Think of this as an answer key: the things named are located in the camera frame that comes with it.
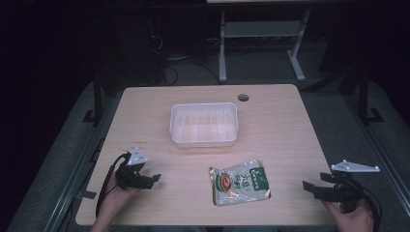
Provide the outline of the person's right hand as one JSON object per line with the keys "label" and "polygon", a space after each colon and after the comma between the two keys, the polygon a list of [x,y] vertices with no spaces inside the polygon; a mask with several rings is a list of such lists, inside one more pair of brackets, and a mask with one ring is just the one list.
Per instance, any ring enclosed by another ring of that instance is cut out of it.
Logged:
{"label": "person's right hand", "polygon": [[322,202],[332,217],[338,232],[373,232],[374,217],[364,200],[360,200],[355,211],[344,213],[342,207],[333,202]]}

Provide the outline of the black metal stand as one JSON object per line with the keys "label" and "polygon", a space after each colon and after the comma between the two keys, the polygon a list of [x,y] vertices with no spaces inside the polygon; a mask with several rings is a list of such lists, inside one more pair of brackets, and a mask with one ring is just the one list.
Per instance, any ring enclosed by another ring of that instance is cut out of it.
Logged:
{"label": "black metal stand", "polygon": [[345,78],[338,90],[343,96],[352,96],[356,88],[359,88],[357,112],[365,125],[370,123],[383,122],[384,119],[376,108],[368,108],[368,73],[362,67],[349,67],[345,73]]}
{"label": "black metal stand", "polygon": [[94,109],[88,110],[83,117],[83,122],[92,123],[94,127],[100,122],[103,116],[102,91],[101,81],[96,76],[93,81]]}

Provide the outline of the white metal desk frame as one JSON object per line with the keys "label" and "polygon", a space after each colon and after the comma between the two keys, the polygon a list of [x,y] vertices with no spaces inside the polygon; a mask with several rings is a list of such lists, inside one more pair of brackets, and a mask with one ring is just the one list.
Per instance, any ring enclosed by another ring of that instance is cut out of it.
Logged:
{"label": "white metal desk frame", "polygon": [[232,38],[279,38],[293,37],[294,46],[287,51],[288,59],[298,81],[304,82],[306,77],[298,61],[297,55],[307,29],[310,9],[306,9],[299,20],[283,21],[226,21],[225,12],[220,14],[220,53],[219,81],[227,81],[225,62],[225,40]]}

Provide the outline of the translucent plastic container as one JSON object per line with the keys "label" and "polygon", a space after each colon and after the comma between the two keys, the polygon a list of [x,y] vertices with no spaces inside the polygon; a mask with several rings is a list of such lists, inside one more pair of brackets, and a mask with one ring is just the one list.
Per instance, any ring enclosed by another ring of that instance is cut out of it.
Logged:
{"label": "translucent plastic container", "polygon": [[176,104],[169,131],[179,148],[233,146],[239,131],[237,106],[233,102]]}

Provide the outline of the white and green food packet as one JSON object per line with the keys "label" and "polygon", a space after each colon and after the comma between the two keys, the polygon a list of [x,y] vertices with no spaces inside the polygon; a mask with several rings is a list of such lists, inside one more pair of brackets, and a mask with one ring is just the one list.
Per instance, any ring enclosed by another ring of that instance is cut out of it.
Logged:
{"label": "white and green food packet", "polygon": [[219,169],[209,169],[213,203],[217,207],[267,200],[271,190],[263,164],[252,159]]}

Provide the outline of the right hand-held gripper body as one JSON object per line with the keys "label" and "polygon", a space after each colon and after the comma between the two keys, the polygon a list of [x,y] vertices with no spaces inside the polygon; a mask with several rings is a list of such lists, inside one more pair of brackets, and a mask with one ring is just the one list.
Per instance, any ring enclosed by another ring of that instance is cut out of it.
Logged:
{"label": "right hand-held gripper body", "polygon": [[371,198],[365,193],[365,188],[354,180],[354,173],[378,173],[378,166],[368,166],[351,162],[346,159],[331,165],[331,173],[336,182],[332,187],[318,187],[313,194],[315,199],[327,202],[340,203],[346,213],[351,213],[356,210],[358,202],[364,199],[369,208],[376,212],[377,208]]}

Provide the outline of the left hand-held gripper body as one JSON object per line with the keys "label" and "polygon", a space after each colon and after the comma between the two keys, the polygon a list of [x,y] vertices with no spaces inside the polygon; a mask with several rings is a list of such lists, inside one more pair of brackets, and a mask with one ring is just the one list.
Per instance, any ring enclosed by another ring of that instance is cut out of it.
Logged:
{"label": "left hand-held gripper body", "polygon": [[138,147],[124,154],[125,160],[116,171],[115,178],[117,186],[121,189],[143,189],[147,183],[153,183],[151,178],[143,176],[139,171],[144,167],[148,158]]}

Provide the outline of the person's left hand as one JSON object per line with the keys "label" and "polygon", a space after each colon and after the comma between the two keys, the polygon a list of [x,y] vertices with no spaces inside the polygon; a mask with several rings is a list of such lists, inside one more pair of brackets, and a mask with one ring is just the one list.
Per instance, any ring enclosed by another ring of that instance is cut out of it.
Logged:
{"label": "person's left hand", "polygon": [[108,184],[105,199],[103,200],[98,219],[104,222],[113,221],[122,210],[138,194],[138,188],[121,189],[116,185],[115,175],[112,175]]}

